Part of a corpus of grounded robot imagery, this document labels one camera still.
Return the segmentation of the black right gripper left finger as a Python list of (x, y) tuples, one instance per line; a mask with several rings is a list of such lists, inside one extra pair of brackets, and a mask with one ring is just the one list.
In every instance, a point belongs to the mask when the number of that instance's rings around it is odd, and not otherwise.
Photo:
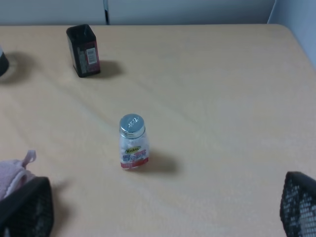
[(48, 237), (54, 224), (52, 189), (36, 177), (0, 202), (2, 237)]

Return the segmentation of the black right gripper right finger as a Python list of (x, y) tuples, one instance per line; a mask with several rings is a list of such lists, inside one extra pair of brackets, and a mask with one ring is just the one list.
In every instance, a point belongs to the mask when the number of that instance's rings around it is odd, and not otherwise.
[(286, 174), (279, 216), (288, 237), (316, 236), (316, 181), (308, 175)]

